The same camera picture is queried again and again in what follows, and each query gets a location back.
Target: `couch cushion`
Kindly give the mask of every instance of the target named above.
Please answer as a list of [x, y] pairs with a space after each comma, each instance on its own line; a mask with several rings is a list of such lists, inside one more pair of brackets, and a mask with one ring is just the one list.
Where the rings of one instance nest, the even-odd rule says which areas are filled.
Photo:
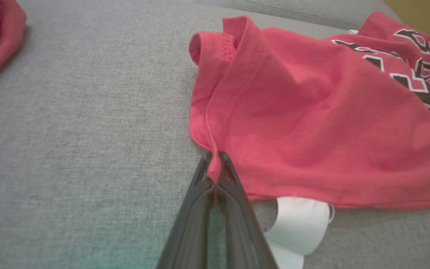
[[200, 2], [346, 30], [357, 30], [376, 10], [401, 22], [399, 16], [382, 0], [200, 0]]
[[[197, 70], [188, 42], [246, 12], [148, 0], [19, 3], [24, 42], [0, 72], [0, 269], [154, 268], [201, 156], [188, 134]], [[249, 15], [317, 38], [345, 32]], [[273, 204], [256, 210], [269, 226]], [[212, 217], [210, 268], [223, 268], [222, 218]], [[339, 211], [325, 240], [305, 269], [428, 268], [430, 210]]]

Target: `gray couch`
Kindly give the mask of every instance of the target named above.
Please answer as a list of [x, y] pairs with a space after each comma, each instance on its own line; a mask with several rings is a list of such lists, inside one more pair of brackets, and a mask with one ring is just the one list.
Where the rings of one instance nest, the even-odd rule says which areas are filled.
[[229, 7], [311, 22], [339, 29], [357, 30], [376, 10], [402, 22], [383, 0], [199, 0], [200, 3]]
[[[191, 35], [240, 14], [346, 32], [184, 2], [19, 3], [24, 43], [0, 71], [0, 269], [154, 268], [201, 156], [188, 135]], [[269, 228], [276, 204], [254, 207]], [[224, 268], [219, 211], [210, 230], [209, 267]], [[327, 268], [430, 269], [430, 209], [337, 210], [305, 260]]]

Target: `yellow wall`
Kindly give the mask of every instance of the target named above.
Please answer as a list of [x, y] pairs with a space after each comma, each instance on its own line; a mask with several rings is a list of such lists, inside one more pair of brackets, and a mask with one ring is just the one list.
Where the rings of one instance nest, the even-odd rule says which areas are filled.
[[430, 0], [384, 0], [401, 20], [426, 34], [430, 34]]

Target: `stitching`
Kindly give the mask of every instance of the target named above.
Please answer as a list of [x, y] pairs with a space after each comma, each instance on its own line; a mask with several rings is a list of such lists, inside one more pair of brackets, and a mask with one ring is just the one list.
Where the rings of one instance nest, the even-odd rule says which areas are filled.
[[[263, 55], [265, 53], [265, 47], [262, 47], [262, 49], [261, 49], [261, 51], [258, 53], [258, 55], [256, 56], [256, 60], [255, 60], [255, 62], [256, 62], [256, 64], [252, 67], [252, 70], [251, 70], [251, 77], [250, 77], [250, 79], [249, 80], [246, 80], [245, 82], [244, 82], [244, 84], [243, 84], [243, 86], [242, 86], [242, 90], [236, 95], [237, 96], [237, 99], [236, 99], [236, 101], [237, 101], [237, 103], [240, 101], [240, 99], [246, 94], [246, 85], [249, 83], [249, 82], [251, 82], [252, 80], [253, 80], [253, 78], [255, 77], [255, 75], [256, 75], [256, 73], [254, 72], [256, 69], [258, 69], [258, 67], [259, 67], [259, 65], [261, 64], [260, 63], [260, 58], [261, 58], [261, 56]], [[228, 112], [228, 108], [229, 108], [229, 106], [232, 104], [232, 101], [233, 101], [233, 99], [234, 99], [234, 95], [232, 95], [232, 98], [230, 99], [230, 102], [228, 103], [228, 105], [227, 105], [227, 108], [225, 109], [225, 114], [227, 114], [227, 112]], [[227, 118], [227, 123], [229, 123], [231, 120], [232, 120], [232, 117], [233, 117], [233, 114], [234, 114], [234, 112], [235, 112], [235, 109], [237, 108], [237, 105], [235, 105], [233, 108], [232, 108], [232, 110], [231, 110], [231, 112], [230, 112], [230, 115], [228, 116], [228, 118]]]
[[230, 49], [230, 38], [228, 34], [223, 34], [223, 40], [222, 40], [222, 46], [223, 46], [223, 58], [227, 59], [228, 61], [232, 61], [232, 52]]
[[355, 24], [353, 22], [346, 22], [346, 21], [342, 21], [342, 20], [338, 20], [338, 19], [329, 19], [329, 18], [326, 18], [326, 17], [321, 17], [321, 16], [316, 15], [316, 14], [307, 14], [307, 13], [302, 13], [302, 12], [296, 12], [296, 11], [293, 11], [293, 10], [286, 10], [286, 9], [283, 9], [283, 8], [280, 8], [280, 7], [267, 6], [267, 5], [264, 5], [264, 4], [261, 4], [261, 3], [257, 3], [257, 2], [252, 2], [252, 1], [249, 1], [249, 0], [242, 0], [242, 1], [246, 2], [249, 5], [253, 5], [253, 6], [256, 6], [256, 7], [263, 8], [263, 9], [274, 10], [274, 11], [277, 11], [277, 12], [287, 13], [287, 14], [291, 14], [291, 15], [298, 15], [298, 16], [301, 16], [301, 17], [309, 18], [309, 19], [318, 19], [318, 20], [321, 20], [323, 22], [335, 22], [337, 24], [345, 24], [345, 26], [353, 26], [351, 28], [356, 28], [356, 27], [359, 28], [360, 27], [359, 24]]
[[[228, 47], [225, 47], [225, 40], [224, 40], [224, 54], [226, 53], [227, 49], [228, 49]], [[225, 114], [227, 114], [227, 110], [228, 110], [230, 104], [232, 103], [232, 99], [233, 99], [233, 95], [230, 98], [230, 101], [227, 103], [227, 106], [225, 107], [224, 116], [225, 116]]]

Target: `white fabric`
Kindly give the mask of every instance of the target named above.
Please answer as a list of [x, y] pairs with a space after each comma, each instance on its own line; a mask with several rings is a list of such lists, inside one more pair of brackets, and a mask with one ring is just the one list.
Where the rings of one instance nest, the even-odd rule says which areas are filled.
[[304, 256], [321, 243], [330, 221], [329, 204], [299, 197], [280, 197], [273, 227], [265, 233], [279, 269], [302, 269]]

